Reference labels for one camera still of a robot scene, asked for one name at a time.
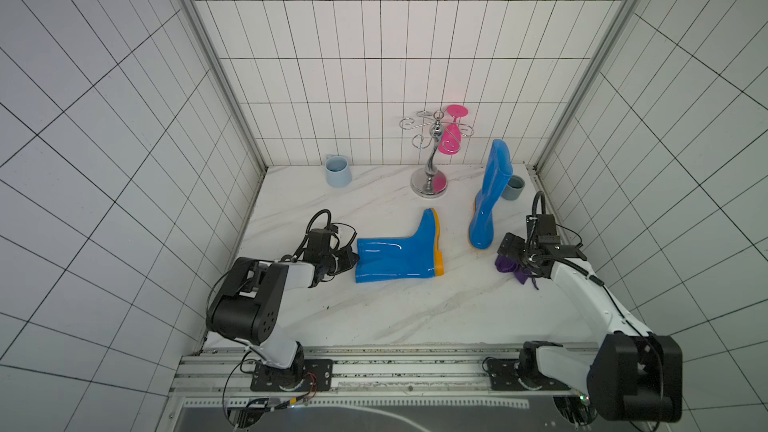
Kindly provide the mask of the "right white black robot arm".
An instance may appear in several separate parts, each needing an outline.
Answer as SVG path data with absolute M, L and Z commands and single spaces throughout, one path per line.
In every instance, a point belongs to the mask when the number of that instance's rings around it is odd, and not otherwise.
M 516 370 L 528 389 L 554 380 L 586 395 L 608 421 L 673 423 L 682 416 L 683 353 L 633 316 L 595 274 L 581 250 L 561 242 L 551 214 L 526 218 L 527 235 L 505 235 L 498 253 L 537 279 L 552 281 L 587 322 L 592 358 L 565 346 L 528 341 Z

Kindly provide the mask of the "blue rubber boot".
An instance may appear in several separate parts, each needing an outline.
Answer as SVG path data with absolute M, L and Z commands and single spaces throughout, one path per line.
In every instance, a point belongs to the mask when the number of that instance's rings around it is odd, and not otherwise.
M 512 176 L 508 145 L 503 140 L 494 140 L 468 228 L 469 241 L 474 248 L 485 250 L 491 246 L 494 238 L 492 211 Z
M 355 281 L 372 283 L 443 276 L 439 239 L 440 220 L 434 208 L 423 212 L 416 232 L 410 237 L 358 239 L 360 259 L 355 267 Z

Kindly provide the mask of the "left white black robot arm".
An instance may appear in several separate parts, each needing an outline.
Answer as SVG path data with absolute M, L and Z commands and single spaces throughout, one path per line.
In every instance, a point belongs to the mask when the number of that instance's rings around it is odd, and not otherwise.
M 303 347 L 278 325 L 287 291 L 311 289 L 353 269 L 359 256 L 340 240 L 344 223 L 305 233 L 297 251 L 281 261 L 240 257 L 223 277 L 206 311 L 209 331 L 237 342 L 278 371 L 298 371 Z

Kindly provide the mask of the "purple cloth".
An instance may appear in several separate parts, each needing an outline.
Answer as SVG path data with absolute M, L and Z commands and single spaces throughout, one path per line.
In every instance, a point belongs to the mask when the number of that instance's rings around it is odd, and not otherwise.
M 520 284 L 525 285 L 529 283 L 535 290 L 539 289 L 536 282 L 537 275 L 519 262 L 509 257 L 498 255 L 494 264 L 498 272 L 511 274 Z

